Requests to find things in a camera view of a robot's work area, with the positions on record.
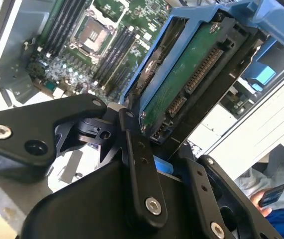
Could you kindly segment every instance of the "motherboard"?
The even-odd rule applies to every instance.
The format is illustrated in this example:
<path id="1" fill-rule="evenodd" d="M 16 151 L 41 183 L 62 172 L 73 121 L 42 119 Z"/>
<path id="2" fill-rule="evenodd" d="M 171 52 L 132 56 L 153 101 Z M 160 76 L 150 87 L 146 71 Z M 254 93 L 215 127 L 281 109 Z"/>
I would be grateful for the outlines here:
<path id="1" fill-rule="evenodd" d="M 164 0 L 57 0 L 27 66 L 52 98 L 118 102 L 170 11 Z"/>

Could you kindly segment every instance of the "ram slot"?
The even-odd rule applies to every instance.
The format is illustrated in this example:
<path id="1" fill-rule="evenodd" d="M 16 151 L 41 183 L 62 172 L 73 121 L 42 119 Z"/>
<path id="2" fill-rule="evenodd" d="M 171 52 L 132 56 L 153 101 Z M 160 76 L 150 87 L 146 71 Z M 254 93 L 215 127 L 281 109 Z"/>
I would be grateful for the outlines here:
<path id="1" fill-rule="evenodd" d="M 62 37 L 59 39 L 58 43 L 57 43 L 57 47 L 55 49 L 54 55 L 58 55 L 59 52 L 61 51 L 61 49 L 63 48 L 69 34 L 70 31 L 72 30 L 72 27 L 74 26 L 74 24 L 76 23 L 81 10 L 83 9 L 84 5 L 86 3 L 86 0 L 79 0 L 77 1 L 77 5 L 74 8 L 74 11 L 71 15 L 71 18 L 66 22 L 65 27 L 63 29 L 63 33 L 62 33 Z"/>
<path id="2" fill-rule="evenodd" d="M 48 48 L 48 52 L 52 53 L 52 51 L 54 51 L 57 47 L 57 43 L 59 41 L 59 39 L 62 37 L 62 33 L 65 29 L 65 24 L 66 22 L 70 19 L 70 17 L 72 16 L 72 13 L 74 11 L 76 7 L 76 2 L 75 1 L 71 1 L 71 4 L 69 5 L 68 9 L 66 9 L 66 12 L 63 16 L 63 19 L 60 22 L 60 25 L 58 26 L 58 30 L 57 33 L 54 35 L 51 44 Z"/>
<path id="3" fill-rule="evenodd" d="M 116 40 L 114 41 L 113 46 L 111 47 L 111 49 L 108 51 L 107 55 L 103 58 L 100 67 L 98 68 L 98 70 L 96 71 L 95 75 L 94 75 L 94 79 L 98 80 L 98 81 L 103 81 L 103 79 L 101 79 L 101 74 L 103 73 L 103 71 L 106 69 L 106 67 L 108 67 L 110 60 L 112 59 L 113 55 L 116 52 L 116 49 L 121 45 L 121 43 L 123 42 L 123 40 L 125 39 L 125 37 L 128 34 L 128 28 L 124 28 L 119 34 L 118 37 L 116 38 Z"/>
<path id="4" fill-rule="evenodd" d="M 53 23 L 53 26 L 50 29 L 49 35 L 46 39 L 46 43 L 45 43 L 45 47 L 44 47 L 45 51 L 49 50 L 50 46 L 52 45 L 53 39 L 58 34 L 58 31 L 61 27 L 61 22 L 65 18 L 66 12 L 69 10 L 71 3 L 72 3 L 72 0 L 65 0 L 64 1 L 63 5 L 62 5 L 62 7 L 59 11 L 59 14 L 56 17 L 56 19 Z"/>
<path id="5" fill-rule="evenodd" d="M 111 83 L 107 86 L 105 90 L 105 95 L 109 96 L 114 90 L 118 89 L 118 85 L 125 79 L 129 69 L 127 67 L 123 68 L 122 71 L 117 75 L 114 83 Z"/>
<path id="6" fill-rule="evenodd" d="M 124 55 L 130 49 L 132 42 L 134 41 L 135 34 L 131 32 L 128 34 L 128 37 L 119 47 L 118 51 L 114 54 L 113 59 L 111 60 L 110 67 L 105 71 L 105 79 L 110 79 L 113 72 L 116 70 L 118 64 L 121 64 L 121 60 L 123 59 Z"/>

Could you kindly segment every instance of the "green circuit board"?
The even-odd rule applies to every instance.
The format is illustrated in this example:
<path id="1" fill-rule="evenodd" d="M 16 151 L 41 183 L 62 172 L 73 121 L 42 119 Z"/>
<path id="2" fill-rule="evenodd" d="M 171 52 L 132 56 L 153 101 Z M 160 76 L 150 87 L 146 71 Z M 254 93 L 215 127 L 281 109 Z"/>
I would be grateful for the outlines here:
<path id="1" fill-rule="evenodd" d="M 38 46 L 46 45 L 46 39 L 65 1 L 56 0 L 42 34 L 38 38 Z M 103 17 L 116 23 L 113 33 L 109 30 L 108 24 L 103 25 L 103 21 L 99 21 L 98 17 L 92 17 L 89 14 L 94 8 L 100 11 Z M 52 92 L 55 87 L 59 87 L 69 96 L 87 92 L 89 89 L 105 102 L 118 102 L 131 73 L 144 59 L 168 15 L 169 8 L 165 0 L 87 0 L 59 55 L 48 57 L 47 52 L 35 52 L 27 67 L 28 72 L 32 79 Z M 99 24 L 102 26 L 100 29 L 108 31 L 108 36 L 105 37 L 100 48 L 94 52 L 98 55 L 97 61 L 92 58 L 91 52 L 85 53 L 77 47 L 71 47 L 72 43 L 79 41 L 90 20 L 95 22 L 95 26 Z M 121 52 L 122 58 L 116 61 L 118 65 L 115 67 L 114 74 L 108 75 L 107 85 L 102 88 L 96 84 L 99 78 L 95 77 L 95 73 L 114 46 L 115 39 L 126 28 L 134 32 L 134 41 Z M 121 76 L 120 82 L 116 81 L 119 76 Z"/>
<path id="2" fill-rule="evenodd" d="M 221 27 L 211 34 L 211 24 L 203 23 L 201 25 L 163 84 L 145 108 L 144 112 L 146 116 L 142 122 L 146 127 L 155 125 L 159 116 L 165 114 L 165 111 L 179 91 L 194 73 L 195 67 L 201 63 L 215 44 Z"/>

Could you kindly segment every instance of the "black mounting arm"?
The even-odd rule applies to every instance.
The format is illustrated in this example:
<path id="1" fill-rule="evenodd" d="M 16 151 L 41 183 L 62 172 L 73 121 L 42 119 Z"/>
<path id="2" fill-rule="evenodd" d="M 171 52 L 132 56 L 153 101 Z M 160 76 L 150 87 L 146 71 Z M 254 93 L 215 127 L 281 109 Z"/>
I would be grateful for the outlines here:
<path id="1" fill-rule="evenodd" d="M 157 172 L 138 116 L 89 94 L 0 112 L 0 175 L 39 181 L 87 143 L 100 145 L 99 169 L 40 201 L 21 239 L 281 239 L 212 158 L 182 144 L 174 174 Z"/>

